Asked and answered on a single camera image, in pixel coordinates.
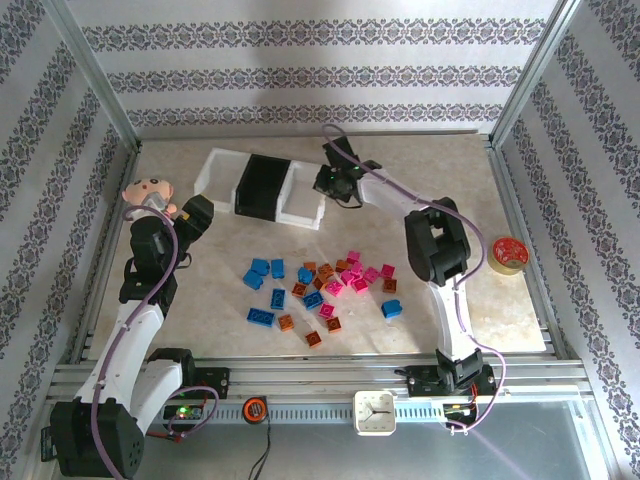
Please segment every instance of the black cable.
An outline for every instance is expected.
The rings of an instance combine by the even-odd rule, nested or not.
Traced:
[[[267,463],[267,457],[269,456],[269,451],[271,451],[271,415],[267,413],[267,448],[265,449],[262,456],[256,461],[256,463],[253,464],[253,467],[251,467],[251,472],[249,472],[249,480],[258,480],[258,478],[260,478],[260,474],[262,473],[264,464]],[[260,464],[260,462],[262,462],[262,464],[260,465],[260,468],[256,472],[256,476],[252,478],[253,471],[258,466],[258,464]]]
[[[349,207],[347,205],[344,205],[344,204],[340,203],[337,198],[334,198],[334,200],[336,201],[338,206],[340,206],[340,207],[342,207],[342,208],[344,208],[346,210],[355,210],[356,208],[362,208],[362,203],[361,202],[358,202],[358,205],[353,205],[352,207]]]

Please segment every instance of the wall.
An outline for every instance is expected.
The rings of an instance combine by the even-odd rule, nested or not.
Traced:
[[[639,0],[583,2],[502,146],[628,477],[640,477],[639,10]]]
[[[555,0],[68,0],[141,138],[488,133]]]
[[[0,479],[21,478],[129,155],[37,0],[0,0]]]

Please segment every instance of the orange tape measure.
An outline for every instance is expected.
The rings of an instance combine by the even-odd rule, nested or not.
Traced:
[[[493,243],[488,260],[496,272],[515,275],[529,263],[529,250],[520,240],[502,237]]]
[[[267,418],[267,399],[265,397],[253,397],[244,402],[242,417],[251,425],[262,423]]]

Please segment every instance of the plush doll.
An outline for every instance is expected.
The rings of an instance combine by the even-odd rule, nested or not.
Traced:
[[[164,207],[162,211],[167,216],[178,210],[173,203],[169,203],[172,196],[173,186],[166,180],[158,180],[156,178],[136,180],[127,185],[127,188],[122,192],[122,198],[131,205],[142,205],[147,197],[153,199],[152,203],[154,205]]]

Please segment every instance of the pink lego brick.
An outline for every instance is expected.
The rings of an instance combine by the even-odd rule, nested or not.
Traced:
[[[342,284],[334,280],[333,282],[331,282],[329,285],[326,286],[325,291],[329,292],[334,297],[339,297],[340,293],[342,292],[342,288],[343,288]]]
[[[333,311],[336,309],[333,305],[329,305],[328,303],[323,303],[320,307],[320,311],[318,315],[324,318],[331,318],[333,316]]]
[[[359,278],[355,280],[351,284],[351,286],[356,291],[356,293],[364,293],[367,290],[369,290],[369,285],[367,284],[367,281],[364,278]]]
[[[380,270],[380,275],[382,278],[393,278],[393,272],[396,271],[396,267],[393,265],[387,265],[386,263],[382,266],[382,270]]]
[[[353,275],[353,273],[351,273],[350,270],[345,270],[340,274],[340,280],[342,280],[342,283],[347,286],[351,285],[351,282],[353,282],[355,279],[356,277]]]
[[[347,254],[347,263],[354,264],[354,263],[356,263],[358,260],[360,260],[360,252],[356,252],[355,250],[351,250],[351,251]]]
[[[361,277],[363,269],[364,267],[360,262],[356,262],[351,265],[351,273],[353,274],[354,277]]]
[[[369,267],[369,268],[367,268],[367,271],[364,272],[364,275],[362,276],[362,278],[364,278],[369,283],[374,283],[378,279],[379,276],[380,276],[380,272],[379,271],[377,271],[373,267]]]

